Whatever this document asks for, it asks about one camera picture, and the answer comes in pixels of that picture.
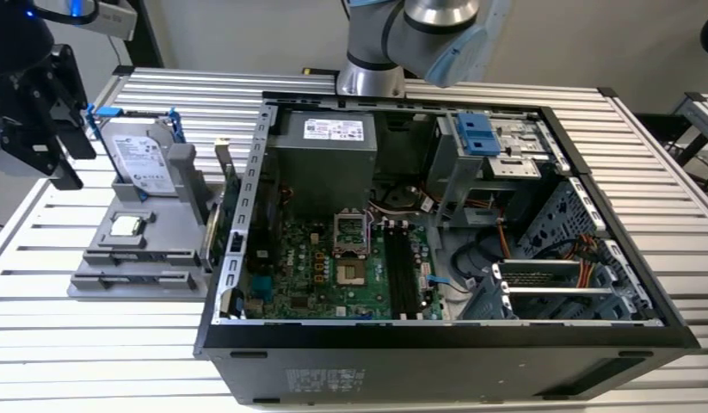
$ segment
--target white label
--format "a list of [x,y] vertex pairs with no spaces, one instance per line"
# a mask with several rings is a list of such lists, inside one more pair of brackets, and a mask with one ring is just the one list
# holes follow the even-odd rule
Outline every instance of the white label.
[[304,139],[364,140],[364,122],[360,120],[306,120]]
[[114,138],[114,144],[135,186],[150,195],[175,194],[168,166],[155,139],[119,135]]
[[430,196],[426,196],[420,209],[428,213],[432,209],[432,203],[434,203],[432,198]]

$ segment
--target motherboard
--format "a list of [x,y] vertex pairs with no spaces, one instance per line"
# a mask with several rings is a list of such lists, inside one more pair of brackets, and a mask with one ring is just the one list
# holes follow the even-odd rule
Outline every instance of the motherboard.
[[247,318],[443,318],[424,228],[354,215],[286,220],[278,270],[252,276]]

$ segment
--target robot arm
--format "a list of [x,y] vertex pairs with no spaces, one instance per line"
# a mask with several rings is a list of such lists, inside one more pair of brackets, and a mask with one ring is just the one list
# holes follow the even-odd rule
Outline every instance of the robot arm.
[[403,67],[446,88],[472,69],[487,40],[478,0],[350,0],[340,95],[404,97]]
[[38,172],[59,189],[83,187],[62,146],[75,159],[96,153],[84,134],[87,93],[72,49],[54,44],[42,17],[87,24],[98,14],[98,2],[88,15],[70,16],[27,0],[0,1],[0,169]]

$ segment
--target power supply label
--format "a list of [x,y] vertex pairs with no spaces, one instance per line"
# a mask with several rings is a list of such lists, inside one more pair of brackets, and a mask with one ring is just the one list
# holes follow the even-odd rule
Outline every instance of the power supply label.
[[304,139],[364,140],[364,122],[360,120],[306,120]]

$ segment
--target slotted aluminum surface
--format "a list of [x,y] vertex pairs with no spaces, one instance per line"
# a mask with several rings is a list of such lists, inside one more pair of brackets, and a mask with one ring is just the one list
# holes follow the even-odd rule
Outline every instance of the slotted aluminum surface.
[[[131,77],[112,79],[98,103],[148,110],[175,107],[198,147],[198,166],[218,180],[212,143],[228,139],[243,170],[262,90],[331,93],[334,83],[330,77],[138,69]],[[595,89],[483,83],[444,90],[411,82],[408,95],[554,108],[705,349],[587,403],[360,409],[708,412],[707,205],[658,155],[622,103]],[[70,272],[112,197],[106,156],[76,166],[87,188],[58,192],[40,182],[0,234],[0,410],[230,410],[235,400],[219,373],[208,362],[192,359],[202,303],[67,298]]]

